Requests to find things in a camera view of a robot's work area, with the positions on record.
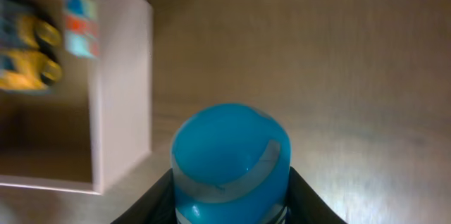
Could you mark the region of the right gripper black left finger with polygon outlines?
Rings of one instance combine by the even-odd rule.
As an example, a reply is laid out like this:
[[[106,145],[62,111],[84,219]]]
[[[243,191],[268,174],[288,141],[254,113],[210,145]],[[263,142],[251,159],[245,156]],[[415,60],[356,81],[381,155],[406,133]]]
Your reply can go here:
[[[176,224],[172,170],[166,171],[111,224]]]

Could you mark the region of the yellow grey toy dump truck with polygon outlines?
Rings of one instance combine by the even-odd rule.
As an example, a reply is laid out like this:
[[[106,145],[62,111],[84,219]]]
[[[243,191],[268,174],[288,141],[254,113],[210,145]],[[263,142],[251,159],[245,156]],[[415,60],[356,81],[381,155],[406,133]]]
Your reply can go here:
[[[54,49],[61,32],[31,0],[1,0],[1,89],[43,92],[63,75]]]

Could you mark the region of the blue round toy capsule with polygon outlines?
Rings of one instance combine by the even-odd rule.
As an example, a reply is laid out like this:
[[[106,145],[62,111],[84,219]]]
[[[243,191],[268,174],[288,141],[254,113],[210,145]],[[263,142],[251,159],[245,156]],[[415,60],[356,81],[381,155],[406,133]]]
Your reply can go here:
[[[173,137],[178,223],[286,223],[290,139],[268,114],[219,104],[186,120]]]

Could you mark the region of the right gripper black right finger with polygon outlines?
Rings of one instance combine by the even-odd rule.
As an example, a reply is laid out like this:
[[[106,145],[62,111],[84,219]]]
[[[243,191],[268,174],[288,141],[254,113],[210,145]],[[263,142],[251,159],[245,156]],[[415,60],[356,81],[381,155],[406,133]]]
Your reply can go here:
[[[347,224],[293,167],[290,168],[286,202],[290,210],[289,224]]]

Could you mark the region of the colourful puzzle cube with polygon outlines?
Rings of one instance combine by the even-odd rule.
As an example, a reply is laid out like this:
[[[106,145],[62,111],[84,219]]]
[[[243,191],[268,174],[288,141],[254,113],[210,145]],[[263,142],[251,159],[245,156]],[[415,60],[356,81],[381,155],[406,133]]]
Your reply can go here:
[[[77,57],[99,56],[97,5],[94,0],[63,0],[64,44]]]

